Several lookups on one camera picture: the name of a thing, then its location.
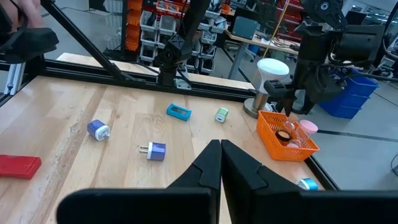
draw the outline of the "white lamp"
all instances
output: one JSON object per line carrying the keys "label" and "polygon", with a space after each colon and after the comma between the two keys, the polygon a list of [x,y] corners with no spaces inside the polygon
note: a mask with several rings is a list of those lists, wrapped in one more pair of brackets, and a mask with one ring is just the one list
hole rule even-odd
{"label": "white lamp", "polygon": [[260,89],[258,89],[254,99],[247,99],[243,104],[243,110],[253,118],[258,118],[259,110],[272,111],[272,108],[266,104],[269,94],[264,88],[265,82],[271,80],[281,81],[289,75],[289,67],[284,62],[273,58],[261,59],[257,63],[257,68],[261,74]]}

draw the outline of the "pink object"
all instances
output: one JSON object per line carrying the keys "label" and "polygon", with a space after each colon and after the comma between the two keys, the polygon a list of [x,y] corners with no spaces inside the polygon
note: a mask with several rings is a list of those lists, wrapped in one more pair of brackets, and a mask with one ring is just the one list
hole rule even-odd
{"label": "pink object", "polygon": [[318,131],[318,126],[307,120],[300,121],[300,128],[309,135],[315,134]]}

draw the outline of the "red block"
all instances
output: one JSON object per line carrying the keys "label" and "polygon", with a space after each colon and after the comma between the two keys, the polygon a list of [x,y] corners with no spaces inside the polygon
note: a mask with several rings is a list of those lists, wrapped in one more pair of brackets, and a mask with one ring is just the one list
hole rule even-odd
{"label": "red block", "polygon": [[0,177],[30,180],[40,165],[39,157],[0,155]]}

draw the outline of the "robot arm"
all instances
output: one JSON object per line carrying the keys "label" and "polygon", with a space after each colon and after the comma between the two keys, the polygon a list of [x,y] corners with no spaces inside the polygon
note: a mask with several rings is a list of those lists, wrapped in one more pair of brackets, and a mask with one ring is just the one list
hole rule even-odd
{"label": "robot arm", "polygon": [[[301,0],[301,2],[312,20],[326,22],[335,29],[324,32],[322,26],[306,23],[296,28],[295,32],[303,35],[297,65],[292,82],[285,85],[285,93],[277,104],[277,110],[285,108],[287,116],[291,111],[308,114],[316,103],[330,101],[339,95],[346,83],[334,80],[329,75],[329,68],[347,65],[370,67],[378,57],[377,53],[384,37],[382,25],[348,25],[341,12],[343,0]],[[277,92],[269,83],[264,87],[267,87],[266,90],[271,96]],[[301,110],[292,108],[296,90],[305,90],[305,102]]]}
{"label": "robot arm", "polygon": [[160,65],[158,84],[175,86],[174,79],[178,66],[191,57],[193,36],[205,16],[209,4],[210,0],[191,0],[178,32],[170,38],[163,52],[155,58]]}

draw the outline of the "blue bin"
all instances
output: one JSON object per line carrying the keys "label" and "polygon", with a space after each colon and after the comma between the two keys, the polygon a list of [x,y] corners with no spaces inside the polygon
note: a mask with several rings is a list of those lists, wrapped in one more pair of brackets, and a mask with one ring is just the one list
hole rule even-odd
{"label": "blue bin", "polygon": [[344,92],[368,97],[379,87],[379,84],[368,77],[354,77],[347,79],[347,87]]}
{"label": "blue bin", "polygon": [[370,97],[368,96],[352,95],[344,91],[342,94],[335,97],[332,101],[327,101],[323,103],[333,104],[335,106],[348,106],[352,108],[361,108],[368,99],[370,99]]}
{"label": "blue bin", "polygon": [[337,118],[353,119],[355,115],[358,113],[358,111],[362,109],[362,108],[353,108],[350,106],[335,105],[329,102],[327,103],[320,102],[319,105],[330,115]]}

